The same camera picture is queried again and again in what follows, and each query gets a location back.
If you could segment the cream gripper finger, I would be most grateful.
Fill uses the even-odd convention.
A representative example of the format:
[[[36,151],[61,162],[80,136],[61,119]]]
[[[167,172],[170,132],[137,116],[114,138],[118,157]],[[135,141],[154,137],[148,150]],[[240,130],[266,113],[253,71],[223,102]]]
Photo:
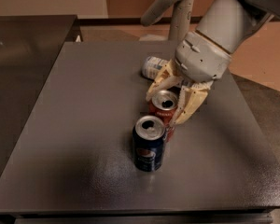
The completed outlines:
[[[147,91],[146,101],[149,102],[158,91],[170,89],[182,80],[183,77],[180,75],[177,65],[173,60],[170,60],[161,68],[154,78],[154,81]]]
[[[193,83],[190,87],[183,86],[179,93],[177,109],[174,112],[169,126],[174,127],[186,122],[203,104],[213,81]]]

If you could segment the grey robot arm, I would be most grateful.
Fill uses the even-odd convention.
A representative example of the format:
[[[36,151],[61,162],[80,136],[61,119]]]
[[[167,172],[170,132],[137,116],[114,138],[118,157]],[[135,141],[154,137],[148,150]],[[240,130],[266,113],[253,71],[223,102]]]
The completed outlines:
[[[177,110],[169,124],[188,120],[201,106],[214,81],[220,79],[232,54],[271,18],[280,19],[280,0],[214,0],[194,31],[189,30],[194,0],[155,0],[141,18],[149,26],[174,9],[169,38],[178,46],[175,56],[166,63],[147,91],[149,101],[160,90],[183,81]]]

